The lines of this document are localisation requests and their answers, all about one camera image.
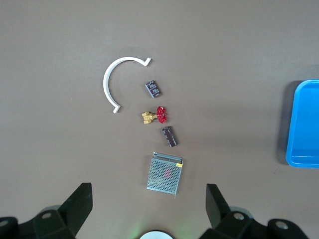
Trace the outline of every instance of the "white curved hook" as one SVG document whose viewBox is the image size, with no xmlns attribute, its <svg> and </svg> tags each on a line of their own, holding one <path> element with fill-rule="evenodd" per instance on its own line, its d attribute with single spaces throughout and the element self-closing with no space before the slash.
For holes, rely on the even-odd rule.
<svg viewBox="0 0 319 239">
<path fill-rule="evenodd" d="M 120 59 L 117 59 L 116 61 L 114 61 L 107 69 L 106 72 L 104 74 L 104 78 L 103 78 L 103 88 L 104 88 L 104 93 L 106 95 L 106 98 L 108 98 L 109 102 L 115 107 L 115 109 L 113 110 L 113 113 L 117 113 L 119 108 L 121 107 L 119 104 L 117 104 L 115 102 L 115 100 L 112 98 L 111 93 L 110 93 L 110 89 L 109 89 L 109 78 L 111 75 L 111 72 L 113 71 L 113 69 L 120 63 L 124 62 L 124 61 L 136 61 L 140 64 L 142 64 L 143 66 L 147 66 L 149 64 L 149 62 L 151 61 L 151 58 L 147 58 L 146 61 L 143 61 L 139 58 L 135 58 L 135 57 L 122 57 Z"/>
</svg>

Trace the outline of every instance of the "white round object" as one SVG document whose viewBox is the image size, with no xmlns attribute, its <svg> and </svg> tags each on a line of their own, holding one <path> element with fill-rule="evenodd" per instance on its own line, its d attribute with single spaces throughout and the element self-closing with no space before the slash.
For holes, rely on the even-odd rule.
<svg viewBox="0 0 319 239">
<path fill-rule="evenodd" d="M 159 231 L 152 231 L 149 233 L 145 233 L 141 239 L 173 239 L 170 235 L 159 232 Z"/>
</svg>

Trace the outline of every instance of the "blue plastic bin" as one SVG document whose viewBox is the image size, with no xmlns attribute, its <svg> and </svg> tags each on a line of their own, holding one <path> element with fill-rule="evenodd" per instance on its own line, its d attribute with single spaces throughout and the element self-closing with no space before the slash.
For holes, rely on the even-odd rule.
<svg viewBox="0 0 319 239">
<path fill-rule="evenodd" d="M 293 167 L 319 168 L 319 80 L 296 88 L 286 160 Z"/>
</svg>

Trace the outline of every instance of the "brass fitting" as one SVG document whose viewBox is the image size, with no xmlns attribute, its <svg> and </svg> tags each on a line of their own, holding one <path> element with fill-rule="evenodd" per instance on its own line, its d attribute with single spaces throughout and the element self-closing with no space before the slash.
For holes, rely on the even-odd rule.
<svg viewBox="0 0 319 239">
<path fill-rule="evenodd" d="M 144 124 L 151 123 L 153 120 L 158 118 L 157 114 L 152 112 L 144 112 L 142 113 L 142 117 Z"/>
</svg>

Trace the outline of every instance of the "red knob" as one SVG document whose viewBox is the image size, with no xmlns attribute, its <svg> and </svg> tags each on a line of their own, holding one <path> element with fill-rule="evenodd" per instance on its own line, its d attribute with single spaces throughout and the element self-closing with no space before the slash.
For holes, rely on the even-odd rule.
<svg viewBox="0 0 319 239">
<path fill-rule="evenodd" d="M 160 123 L 165 123 L 166 122 L 166 120 L 167 120 L 166 115 L 167 114 L 166 114 L 166 110 L 165 110 L 165 108 L 163 106 L 158 107 L 157 115 L 158 115 L 158 119 L 159 119 Z"/>
</svg>

